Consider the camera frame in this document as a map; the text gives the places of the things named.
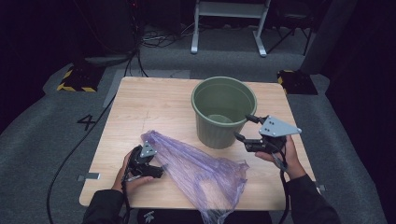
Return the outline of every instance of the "hand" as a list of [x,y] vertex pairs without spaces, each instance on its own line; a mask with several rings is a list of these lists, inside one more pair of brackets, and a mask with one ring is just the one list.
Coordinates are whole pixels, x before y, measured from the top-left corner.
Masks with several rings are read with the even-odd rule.
[[[295,179],[303,175],[306,175],[305,169],[298,160],[296,147],[290,135],[286,136],[286,145],[282,149],[284,153],[285,153],[285,148],[287,150],[285,158],[286,158],[286,162],[288,163],[288,170],[286,170],[286,173],[289,175],[289,178]],[[280,153],[276,153],[275,155],[282,160]],[[271,161],[275,163],[275,160],[271,154],[258,151],[256,152],[255,156],[265,161]]]
[[[122,167],[120,168],[119,173],[117,174],[116,180],[114,182],[114,185],[112,187],[112,189],[118,190],[121,193],[122,193],[121,181],[122,181],[122,177],[123,177],[123,175],[125,173],[125,169],[126,169],[126,167],[128,165],[128,160],[129,160],[129,157],[131,156],[131,152],[129,152],[124,157],[124,161],[123,161]],[[130,195],[136,188],[138,188],[141,185],[144,185],[144,184],[148,183],[152,179],[153,179],[152,176],[144,176],[144,177],[137,178],[134,181],[126,182],[127,194]]]

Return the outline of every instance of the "black chair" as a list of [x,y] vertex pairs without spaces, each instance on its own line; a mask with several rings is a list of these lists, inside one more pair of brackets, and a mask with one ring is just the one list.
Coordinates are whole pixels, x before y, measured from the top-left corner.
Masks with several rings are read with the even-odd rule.
[[[294,35],[296,29],[301,29],[306,37],[306,43],[303,55],[305,56],[308,49],[309,41],[312,32],[318,28],[322,17],[324,16],[325,7],[328,6],[329,0],[321,0],[319,4],[308,4],[302,0],[277,0],[272,5],[275,17],[273,18],[273,25],[277,29],[281,39],[276,42],[268,51],[270,53],[289,35]],[[286,27],[290,30],[284,36],[279,32],[280,27]]]

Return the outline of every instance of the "person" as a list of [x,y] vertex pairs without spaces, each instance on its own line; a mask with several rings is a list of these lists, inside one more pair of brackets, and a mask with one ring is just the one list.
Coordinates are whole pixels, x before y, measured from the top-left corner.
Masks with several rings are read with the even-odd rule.
[[[300,164],[291,136],[287,136],[287,142],[283,151],[286,153],[285,158],[288,163],[288,174],[290,181],[287,187],[290,193],[291,218],[294,223],[341,223],[340,218],[333,207],[318,193],[315,183],[306,173],[304,167]],[[91,203],[87,208],[83,224],[116,224],[121,223],[119,216],[120,210],[124,203],[122,194],[121,179],[131,152],[128,153],[123,161],[114,185],[111,189],[96,191]],[[256,152],[255,156],[265,161],[275,163],[272,155],[264,152]],[[144,176],[137,178],[132,182],[127,182],[127,194],[130,195],[136,188],[148,183],[153,177]],[[268,212],[238,212],[234,211],[225,219],[228,223],[272,223]],[[171,209],[139,209],[137,215],[139,224],[144,223],[203,223],[199,211],[196,210],[171,210]]]

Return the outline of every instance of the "trash bag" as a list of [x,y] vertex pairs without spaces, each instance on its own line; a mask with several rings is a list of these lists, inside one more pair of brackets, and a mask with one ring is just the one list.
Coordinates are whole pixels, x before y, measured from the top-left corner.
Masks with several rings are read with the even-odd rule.
[[155,131],[144,133],[141,138],[157,150],[155,158],[201,212],[204,223],[224,223],[247,183],[246,161],[213,158]]

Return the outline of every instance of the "black sleeve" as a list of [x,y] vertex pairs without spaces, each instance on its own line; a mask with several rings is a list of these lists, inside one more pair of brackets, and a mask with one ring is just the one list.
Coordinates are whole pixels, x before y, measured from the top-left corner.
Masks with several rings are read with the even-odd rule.
[[123,194],[114,189],[96,191],[90,206],[85,211],[83,224],[119,223],[119,213],[123,203]]
[[318,193],[309,175],[292,179],[288,188],[291,217],[295,224],[341,223],[337,212]]

